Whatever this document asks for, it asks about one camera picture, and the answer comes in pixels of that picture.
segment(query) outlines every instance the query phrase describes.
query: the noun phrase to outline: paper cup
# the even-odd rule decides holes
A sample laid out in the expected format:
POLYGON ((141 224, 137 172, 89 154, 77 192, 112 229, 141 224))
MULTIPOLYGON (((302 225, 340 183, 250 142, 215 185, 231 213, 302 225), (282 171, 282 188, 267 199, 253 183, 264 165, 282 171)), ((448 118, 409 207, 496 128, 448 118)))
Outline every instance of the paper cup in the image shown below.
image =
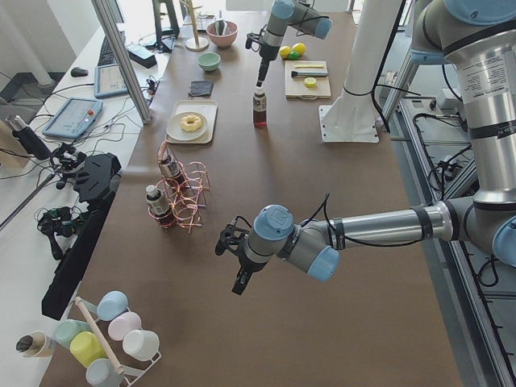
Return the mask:
POLYGON ((128 306, 127 296, 118 290, 113 290, 102 297, 98 303, 97 316, 102 321, 111 321, 125 312, 128 306))
POLYGON ((70 343, 75 336, 84 331, 91 332, 87 322, 72 319, 64 320, 57 326, 54 332, 54 340, 66 349, 70 349, 70 343))
POLYGON ((158 352, 160 338, 153 331, 130 331, 123 338, 122 348, 129 356, 140 361, 147 361, 158 352))
POLYGON ((107 357, 97 336, 88 331, 81 332, 73 338, 70 352, 84 368, 88 368, 96 359, 107 357))
POLYGON ((32 337, 32 345, 25 352, 24 357, 48 357, 54 353, 56 342, 45 335, 42 331, 35 331, 29 334, 32 337))
POLYGON ((92 387, 119 387, 123 374, 118 374, 108 359, 96 359, 86 370, 86 381, 92 387))
POLYGON ((125 312, 110 322, 107 333, 114 341, 122 341, 130 331, 142 329, 142 320, 135 312, 125 312))

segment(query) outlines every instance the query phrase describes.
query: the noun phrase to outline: donut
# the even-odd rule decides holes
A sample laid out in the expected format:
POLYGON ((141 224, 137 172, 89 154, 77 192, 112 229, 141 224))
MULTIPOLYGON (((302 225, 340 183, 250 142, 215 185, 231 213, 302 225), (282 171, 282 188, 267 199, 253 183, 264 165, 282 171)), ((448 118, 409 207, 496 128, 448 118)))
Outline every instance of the donut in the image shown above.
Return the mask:
POLYGON ((188 114, 181 119, 181 129, 183 131, 196 131, 202 126, 201 117, 196 114, 188 114))

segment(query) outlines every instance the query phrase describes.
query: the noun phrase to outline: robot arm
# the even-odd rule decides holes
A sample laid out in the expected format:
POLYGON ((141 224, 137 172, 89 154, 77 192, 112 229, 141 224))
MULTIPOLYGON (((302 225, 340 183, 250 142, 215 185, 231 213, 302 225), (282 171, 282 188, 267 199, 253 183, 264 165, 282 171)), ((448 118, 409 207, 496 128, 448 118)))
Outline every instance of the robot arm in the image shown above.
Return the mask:
MULTIPOLYGON (((261 45, 259 85, 288 25, 301 30, 302 22, 311 19, 307 32, 317 35, 323 19, 315 24, 318 16, 306 19, 304 11, 317 15, 297 2, 276 0, 264 35, 248 36, 249 47, 252 41, 261 45)), ((324 36, 329 26, 321 27, 324 36)), ((241 265, 233 292, 241 294, 251 275, 274 255, 325 281, 339 263, 337 250, 403 246, 429 238, 468 240, 516 265, 514 0, 499 0, 496 6, 482 0, 419 0, 412 49, 421 64, 425 58, 435 63, 440 56, 457 67, 480 186, 477 193, 434 206, 301 224, 295 224, 283 206, 267 206, 250 231, 237 228, 234 220, 221 232, 215 253, 230 250, 241 265)))
POLYGON ((260 70, 258 72, 257 86, 265 81, 268 71, 268 64, 277 58, 281 42, 288 26, 296 30, 325 39, 331 28, 332 21, 319 14, 313 8, 308 7, 304 2, 296 0, 275 0, 267 25, 262 28, 260 34, 248 34, 245 47, 251 48, 253 43, 260 45, 260 70))

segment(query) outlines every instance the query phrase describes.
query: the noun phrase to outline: pink bowl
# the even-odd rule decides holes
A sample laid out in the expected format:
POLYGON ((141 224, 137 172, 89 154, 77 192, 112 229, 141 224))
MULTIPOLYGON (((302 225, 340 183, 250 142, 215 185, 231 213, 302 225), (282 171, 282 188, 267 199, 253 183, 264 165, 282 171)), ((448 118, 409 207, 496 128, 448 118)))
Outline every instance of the pink bowl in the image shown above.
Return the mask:
POLYGON ((236 39, 236 34, 239 31, 239 28, 233 22, 226 21, 226 35, 216 35, 215 34, 215 23, 210 24, 206 28, 206 33, 210 37, 210 40, 218 47, 224 48, 229 47, 233 44, 236 39))

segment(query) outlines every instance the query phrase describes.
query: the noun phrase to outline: table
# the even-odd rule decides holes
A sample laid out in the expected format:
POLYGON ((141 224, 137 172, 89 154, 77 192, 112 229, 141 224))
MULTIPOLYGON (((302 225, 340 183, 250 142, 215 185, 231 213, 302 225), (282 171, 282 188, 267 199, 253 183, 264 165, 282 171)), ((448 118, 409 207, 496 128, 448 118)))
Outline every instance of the table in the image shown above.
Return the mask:
MULTIPOLYGON (((93 83, 94 68, 98 61, 98 53, 104 33, 101 28, 92 36, 89 43, 79 54, 70 68, 80 66, 89 70, 87 77, 70 77, 69 71, 63 76, 55 90, 63 89, 72 85, 93 83)), ((141 85, 146 85, 145 80, 150 75, 155 79, 160 79, 169 60, 169 54, 156 55, 158 65, 151 69, 146 69, 134 62, 134 69, 141 85)), ((59 93, 61 96, 71 98, 93 98, 93 87, 83 86, 67 89, 59 93)), ((97 124, 107 123, 111 117, 115 116, 124 106, 124 110, 133 107, 129 95, 122 95, 116 98, 104 100, 104 108, 98 118, 97 124)), ((65 99, 59 96, 51 96, 45 103, 39 114, 56 113, 65 103, 65 99)), ((129 110, 126 116, 119 120, 123 124, 114 126, 110 133, 102 136, 102 139, 119 140, 110 142, 91 138, 85 141, 78 150, 92 154, 95 152, 112 152, 115 154, 123 166, 127 166, 132 149, 142 127, 141 120, 135 109, 129 110)), ((31 127, 40 134, 48 117, 36 118, 31 127)), ((96 134, 103 131, 100 126, 94 129, 96 134)), ((48 143, 53 149, 56 143, 48 143)), ((0 177, 13 176, 25 173, 34 165, 29 162, 24 169, 5 169, 0 171, 0 177)), ((0 181, 0 219, 3 221, 16 206, 35 188, 38 180, 39 169, 28 173, 24 177, 11 180, 0 181)), ((49 172, 44 171, 41 175, 43 180, 49 172)), ((41 299, 45 295, 48 286, 54 277, 54 270, 57 262, 52 258, 48 239, 36 229, 35 216, 39 209, 48 209, 60 206, 72 206, 77 199, 77 193, 72 190, 70 185, 63 190, 57 190, 52 184, 43 188, 38 195, 0 232, 0 246, 2 246, 2 270, 0 271, 0 282, 2 283, 2 294, 0 295, 0 307, 4 318, 0 327, 0 337, 6 344, 0 349, 2 365, 0 375, 6 385, 17 385, 19 387, 33 387, 38 385, 48 366, 48 358, 27 359, 21 357, 15 351, 16 341, 31 331, 44 331, 52 335, 57 321, 44 317, 41 314, 41 299)), ((63 249, 66 249, 72 239, 57 237, 63 249)))
MULTIPOLYGON (((302 41, 307 60, 327 61, 333 101, 355 26, 348 14, 330 16, 334 26, 326 41, 289 31, 284 44, 302 41)), ((225 15, 237 22, 239 36, 227 49, 210 45, 208 51, 222 57, 212 74, 195 65, 199 54, 184 49, 188 34, 181 31, 152 105, 154 121, 139 135, 78 293, 98 302, 121 290, 144 329, 158 333, 163 358, 141 386, 462 385, 418 245, 341 252, 339 269, 326 283, 274 258, 242 296, 231 293, 239 264, 228 253, 216 256, 214 246, 236 214, 252 220, 278 203, 299 223, 327 192, 330 216, 408 206, 389 137, 382 133, 378 144, 322 143, 320 103, 285 99, 280 60, 271 63, 265 82, 268 129, 254 129, 260 59, 244 42, 266 17, 225 15), (156 153, 174 103, 187 99, 189 81, 199 79, 214 81, 218 116, 210 144, 173 146, 181 161, 201 161, 210 176, 203 226, 188 235, 154 223, 144 188, 159 180, 156 153)), ((119 343, 114 349, 127 361, 119 343)), ((84 374, 58 348, 41 386, 87 385, 84 374)))

